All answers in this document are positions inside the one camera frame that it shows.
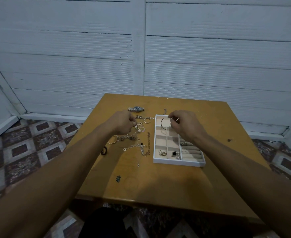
gold chain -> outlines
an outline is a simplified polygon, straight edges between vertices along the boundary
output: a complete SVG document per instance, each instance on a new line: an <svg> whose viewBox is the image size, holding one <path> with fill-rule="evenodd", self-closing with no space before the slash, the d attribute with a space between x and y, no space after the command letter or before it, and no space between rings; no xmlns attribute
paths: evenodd
<svg viewBox="0 0 291 238"><path fill-rule="evenodd" d="M148 152L145 153L145 157L150 154L150 132L148 133Z"/></svg>

white jewelry tray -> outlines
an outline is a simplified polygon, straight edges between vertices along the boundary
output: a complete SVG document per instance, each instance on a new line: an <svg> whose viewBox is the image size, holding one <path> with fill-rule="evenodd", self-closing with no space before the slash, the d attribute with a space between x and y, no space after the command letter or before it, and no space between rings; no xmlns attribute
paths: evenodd
<svg viewBox="0 0 291 238"><path fill-rule="evenodd" d="M167 117L167 115L155 115L153 163L204 167L206 162L203 152L184 141L171 127L170 119L162 120ZM189 146L181 146L181 143L187 143ZM167 154L160 156L159 150ZM179 153L180 160L172 156L172 152L175 151Z"/></svg>

hand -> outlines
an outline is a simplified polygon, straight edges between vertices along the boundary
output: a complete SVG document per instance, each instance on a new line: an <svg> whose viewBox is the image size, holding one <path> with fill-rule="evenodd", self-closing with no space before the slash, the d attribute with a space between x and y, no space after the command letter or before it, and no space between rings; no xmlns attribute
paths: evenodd
<svg viewBox="0 0 291 238"><path fill-rule="evenodd" d="M136 126L136 120L128 110L115 112L106 123L113 135L126 135Z"/></svg>
<svg viewBox="0 0 291 238"><path fill-rule="evenodd" d="M171 127L186 141L197 144L199 140L208 136L203 125L197 120L193 112L176 110L169 114Z"/></svg>

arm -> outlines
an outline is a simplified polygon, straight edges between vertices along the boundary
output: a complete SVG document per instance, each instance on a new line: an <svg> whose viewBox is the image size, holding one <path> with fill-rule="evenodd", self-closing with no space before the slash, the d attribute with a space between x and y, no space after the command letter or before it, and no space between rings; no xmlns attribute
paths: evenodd
<svg viewBox="0 0 291 238"><path fill-rule="evenodd" d="M107 141L134 125L129 111L116 112L4 196L0 237L43 237L75 197Z"/></svg>
<svg viewBox="0 0 291 238"><path fill-rule="evenodd" d="M169 118L172 128L207 154L267 225L281 237L291 237L291 182L288 179L209 136L194 113L179 110L172 112Z"/></svg>

forearm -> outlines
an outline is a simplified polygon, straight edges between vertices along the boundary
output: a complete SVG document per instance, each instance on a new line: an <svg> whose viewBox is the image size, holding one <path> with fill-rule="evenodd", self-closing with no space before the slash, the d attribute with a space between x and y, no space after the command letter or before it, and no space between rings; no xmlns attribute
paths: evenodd
<svg viewBox="0 0 291 238"><path fill-rule="evenodd" d="M0 237L41 237L68 207L113 135L101 124L0 200Z"/></svg>
<svg viewBox="0 0 291 238"><path fill-rule="evenodd" d="M291 237L291 182L210 136L198 146L252 210L282 237Z"/></svg>

